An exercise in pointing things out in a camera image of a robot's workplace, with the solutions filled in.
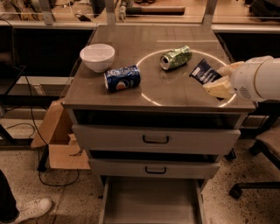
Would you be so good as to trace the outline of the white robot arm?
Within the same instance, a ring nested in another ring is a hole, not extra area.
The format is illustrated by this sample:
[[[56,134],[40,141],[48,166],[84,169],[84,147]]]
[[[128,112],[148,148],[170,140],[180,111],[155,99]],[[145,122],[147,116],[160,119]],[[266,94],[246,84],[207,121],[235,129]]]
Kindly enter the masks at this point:
[[[221,67],[221,77],[203,85],[211,95],[231,98],[237,94],[244,100],[264,102],[280,100],[280,59],[262,56]]]

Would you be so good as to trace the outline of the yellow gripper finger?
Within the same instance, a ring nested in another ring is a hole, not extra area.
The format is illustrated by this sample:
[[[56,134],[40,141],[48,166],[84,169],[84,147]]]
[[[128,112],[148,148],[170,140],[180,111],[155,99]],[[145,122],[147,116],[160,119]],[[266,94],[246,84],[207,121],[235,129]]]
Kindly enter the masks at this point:
[[[238,61],[238,62],[229,64],[229,65],[223,66],[217,70],[217,73],[220,74],[221,76],[230,76],[233,73],[233,71],[235,69],[237,69],[241,64],[243,64],[243,61]]]
[[[208,82],[203,85],[203,88],[211,96],[218,98],[231,98],[235,93],[229,76],[223,76],[214,82]]]

